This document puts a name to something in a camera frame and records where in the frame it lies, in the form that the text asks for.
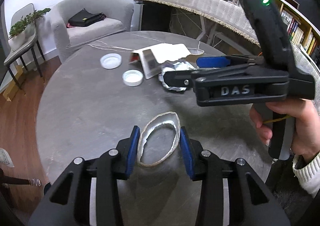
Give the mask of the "white knit sleeve forearm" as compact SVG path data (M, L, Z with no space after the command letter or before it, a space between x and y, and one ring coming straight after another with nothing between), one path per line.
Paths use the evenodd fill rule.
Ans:
M315 198L319 191L319 153L308 164L301 155L296 155L293 158L292 169L300 186Z

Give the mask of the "person's right hand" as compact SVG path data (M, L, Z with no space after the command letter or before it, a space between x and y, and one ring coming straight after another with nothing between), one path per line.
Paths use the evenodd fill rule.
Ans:
M286 99L280 102L267 102L266 106L278 113L296 118L296 131L291 149L310 163L319 154L319 115L312 101Z

